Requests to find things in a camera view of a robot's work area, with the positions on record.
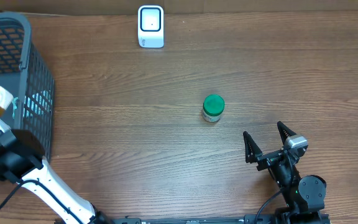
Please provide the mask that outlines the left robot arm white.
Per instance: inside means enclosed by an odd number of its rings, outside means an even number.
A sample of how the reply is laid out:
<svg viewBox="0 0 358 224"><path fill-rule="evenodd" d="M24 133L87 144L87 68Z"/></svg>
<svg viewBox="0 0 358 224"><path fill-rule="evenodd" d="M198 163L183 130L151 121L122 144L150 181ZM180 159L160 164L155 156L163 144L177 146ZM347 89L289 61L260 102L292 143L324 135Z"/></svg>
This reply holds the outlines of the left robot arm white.
<svg viewBox="0 0 358 224"><path fill-rule="evenodd" d="M25 188L46 203L64 223L111 223L110 218L76 194L56 174L36 136L26 129L13 129L1 119L12 101L13 96L0 86L0 181L15 184L1 202L0 210L20 188Z"/></svg>

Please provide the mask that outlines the green lid jar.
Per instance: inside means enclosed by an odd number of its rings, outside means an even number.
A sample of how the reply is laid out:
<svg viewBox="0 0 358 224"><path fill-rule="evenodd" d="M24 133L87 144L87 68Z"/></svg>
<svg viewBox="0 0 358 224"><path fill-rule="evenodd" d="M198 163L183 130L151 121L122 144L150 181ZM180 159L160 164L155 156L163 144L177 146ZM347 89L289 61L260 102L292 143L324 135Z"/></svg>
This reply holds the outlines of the green lid jar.
<svg viewBox="0 0 358 224"><path fill-rule="evenodd" d="M220 95L208 95L204 99L201 115L207 122L217 122L221 118L224 107L225 102Z"/></svg>

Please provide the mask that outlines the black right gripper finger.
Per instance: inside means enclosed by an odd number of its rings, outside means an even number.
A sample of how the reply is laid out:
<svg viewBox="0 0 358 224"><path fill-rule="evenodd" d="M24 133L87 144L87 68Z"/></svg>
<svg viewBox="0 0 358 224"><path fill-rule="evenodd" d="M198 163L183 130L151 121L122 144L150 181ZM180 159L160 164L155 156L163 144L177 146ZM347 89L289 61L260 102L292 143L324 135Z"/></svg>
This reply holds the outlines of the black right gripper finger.
<svg viewBox="0 0 358 224"><path fill-rule="evenodd" d="M260 150L259 146L252 139L252 136L247 132L243 132L244 144L245 144L245 153L246 153L246 163L257 162L257 158L263 155L263 152Z"/></svg>
<svg viewBox="0 0 358 224"><path fill-rule="evenodd" d="M277 128L280 133L280 137L282 140L282 143L284 144L288 137L295 136L296 132L292 131L290 128L288 128L286 125L284 125L281 121L277 122Z"/></svg>

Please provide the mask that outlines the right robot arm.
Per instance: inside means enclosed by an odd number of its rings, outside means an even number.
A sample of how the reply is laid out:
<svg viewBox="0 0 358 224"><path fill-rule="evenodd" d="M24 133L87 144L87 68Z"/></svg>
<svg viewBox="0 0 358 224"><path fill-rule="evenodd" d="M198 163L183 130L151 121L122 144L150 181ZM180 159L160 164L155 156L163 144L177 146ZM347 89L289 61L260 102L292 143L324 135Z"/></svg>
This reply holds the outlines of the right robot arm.
<svg viewBox="0 0 358 224"><path fill-rule="evenodd" d="M245 215L245 223L330 223L329 215L322 214L325 208L326 181L318 175L301 177L296 164L308 148L308 140L285 126L277 123L283 146L264 154L248 132L243 132L246 162L256 163L257 170L267 170L278 185L278 192L259 208L255 215ZM264 208L277 196L282 195L285 207L273 214L264 215Z"/></svg>

